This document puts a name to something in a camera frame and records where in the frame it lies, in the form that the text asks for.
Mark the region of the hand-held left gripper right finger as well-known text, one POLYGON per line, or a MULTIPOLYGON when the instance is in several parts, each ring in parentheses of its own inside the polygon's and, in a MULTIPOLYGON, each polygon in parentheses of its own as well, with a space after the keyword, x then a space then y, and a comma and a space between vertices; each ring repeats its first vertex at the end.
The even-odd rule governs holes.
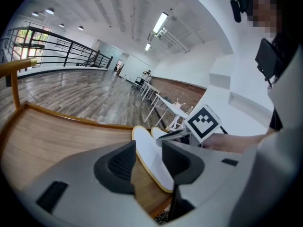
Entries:
POLYGON ((162 161, 181 201, 198 207, 219 189, 234 171, 240 153, 193 147, 177 141, 162 142, 162 161))

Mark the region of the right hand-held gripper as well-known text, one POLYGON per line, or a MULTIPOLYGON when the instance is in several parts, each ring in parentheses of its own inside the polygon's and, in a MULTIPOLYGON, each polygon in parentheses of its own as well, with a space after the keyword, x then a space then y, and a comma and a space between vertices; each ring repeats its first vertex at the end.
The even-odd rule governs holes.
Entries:
POLYGON ((190 133, 195 137, 196 141, 203 145, 204 141, 215 133, 222 126, 222 122, 218 115, 208 105, 201 105, 201 107, 188 116, 185 120, 185 127, 181 129, 164 134, 157 138, 160 140, 174 140, 174 141, 189 141, 190 133))

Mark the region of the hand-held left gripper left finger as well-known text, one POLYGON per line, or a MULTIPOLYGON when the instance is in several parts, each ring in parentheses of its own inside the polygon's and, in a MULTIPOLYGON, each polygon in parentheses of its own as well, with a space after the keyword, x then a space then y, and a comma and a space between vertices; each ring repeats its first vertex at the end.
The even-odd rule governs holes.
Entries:
POLYGON ((149 227, 135 199, 131 174, 136 143, 108 145, 68 156, 18 192, 46 227, 149 227))

